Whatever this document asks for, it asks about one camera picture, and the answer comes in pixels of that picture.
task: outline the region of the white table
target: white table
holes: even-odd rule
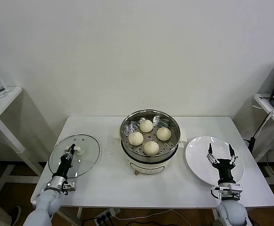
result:
[[[274,107],[270,103],[270,94],[256,94],[254,95],[254,99],[257,103],[265,110],[266,113],[274,110]],[[256,162],[258,162],[264,155],[274,147],[274,134],[271,135],[267,144],[263,144],[254,149],[252,155]],[[264,167],[268,174],[268,178],[266,178],[268,184],[274,185],[274,171],[271,167]]]
[[[269,101],[270,94],[256,94],[254,99],[257,103],[265,110],[266,113],[274,110],[274,107],[270,104]],[[265,145],[263,148],[257,148],[253,151],[253,157],[255,158],[256,162],[258,162],[264,155],[272,148],[274,145],[274,137],[270,140],[268,145]]]
[[[219,200],[210,194],[210,185],[200,181],[183,161],[180,148],[170,165],[160,174],[135,176],[126,164],[120,141],[113,138],[124,117],[69,117],[56,143],[75,134],[88,134],[99,142],[102,155],[96,165],[77,178],[77,190],[62,197],[62,206],[121,208],[216,208]],[[274,206],[274,195],[228,117],[175,117],[186,130],[188,141],[198,136],[215,136],[232,144],[244,161],[245,174],[241,204],[245,207]],[[46,165],[31,201],[50,181]]]
[[[8,94],[0,98],[0,115],[5,109],[14,101],[14,99],[22,92],[21,87],[6,87]],[[29,154],[29,152],[22,146],[12,132],[0,120],[0,133],[6,143],[13,149],[13,151],[37,174],[41,175],[43,168],[37,163]],[[14,165],[8,165],[0,178],[0,191],[5,183],[36,183],[39,177],[23,177],[10,176]]]

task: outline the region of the wooden floor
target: wooden floor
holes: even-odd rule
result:
[[[5,162],[0,162],[0,175],[3,173],[7,164]],[[15,167],[13,175],[23,175],[23,176],[34,176],[34,173],[23,164],[19,164]],[[12,207],[19,205],[22,208],[22,215],[16,226],[23,225],[28,214],[33,211],[32,205],[30,203],[30,197],[33,193],[35,185],[28,184],[5,184],[0,193],[0,206],[5,210],[9,211]],[[70,212],[76,214],[77,208],[68,208]],[[81,219],[85,220],[88,218],[95,217],[97,214],[104,211],[104,209],[96,208],[84,208]],[[118,218],[133,218],[139,216],[146,216],[152,213],[161,212],[164,210],[153,210],[153,209],[121,209],[120,213],[117,215]],[[192,226],[197,225],[209,225],[213,221],[212,210],[176,210],[182,214]],[[258,223],[258,226],[274,226],[274,207],[271,208],[257,208],[249,211],[249,216]],[[128,222],[132,220],[117,220],[112,219],[114,226],[125,226]],[[145,219],[136,219],[139,222],[156,221],[160,224],[175,224],[178,226],[186,226],[187,223],[176,213],[167,212],[160,215],[155,215]],[[55,215],[52,220],[53,226],[70,226],[67,221],[62,219],[59,215]],[[94,226],[93,220],[87,221],[85,226]]]

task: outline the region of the black cable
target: black cable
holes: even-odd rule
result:
[[[213,194],[212,190],[210,190],[210,194],[211,194],[213,197],[215,197],[216,199],[218,199],[218,197],[215,196],[215,195]]]
[[[87,220],[84,220],[84,221],[81,223],[81,226],[84,226],[84,223],[87,222],[88,220],[95,220],[95,219],[101,220],[100,218],[89,218],[89,219],[87,219]]]
[[[175,224],[169,224],[169,225],[162,225],[162,224],[159,224],[155,221],[149,221],[149,222],[138,222],[138,221],[131,221],[129,223],[127,223],[126,226],[129,226],[130,224],[132,223],[136,223],[136,224],[141,224],[141,225],[146,225],[146,224],[156,224],[156,225],[159,225],[159,226],[178,226],[178,225],[175,225]]]
[[[62,183],[62,192],[64,193],[64,195],[68,195],[68,192],[66,191],[66,190],[64,190],[64,184],[68,184],[68,181],[64,181],[63,183]]]
[[[268,117],[271,113],[272,113],[272,111],[269,112],[269,114],[267,114],[267,116],[265,117],[265,119],[263,120],[263,122],[260,124],[260,126],[258,127],[258,129],[255,131],[253,137],[255,137],[256,133],[259,131],[260,127],[264,124],[265,120],[267,119],[267,117]]]
[[[113,225],[113,222],[112,222],[112,219],[111,219],[111,214],[110,214],[110,212],[107,212],[105,215],[106,215],[107,218],[110,220],[111,225],[114,226],[114,225]]]
[[[255,220],[252,220],[252,219],[249,217],[249,215],[248,215],[248,218],[249,218],[249,220],[251,221],[251,224],[254,224],[254,223],[255,223],[255,224],[257,224],[258,226],[260,226],[259,223],[256,222]]]

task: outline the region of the white wall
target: white wall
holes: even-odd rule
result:
[[[43,122],[14,131],[48,152],[69,115],[234,117],[273,67],[274,1],[0,0],[0,78]]]

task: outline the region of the glass lid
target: glass lid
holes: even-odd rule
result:
[[[75,144],[75,152],[72,167],[67,174],[68,178],[83,175],[95,165],[100,154],[98,142],[89,135],[74,135],[62,140],[53,149],[48,161],[52,173],[57,171],[58,166],[61,164],[61,156],[68,151],[72,144]]]

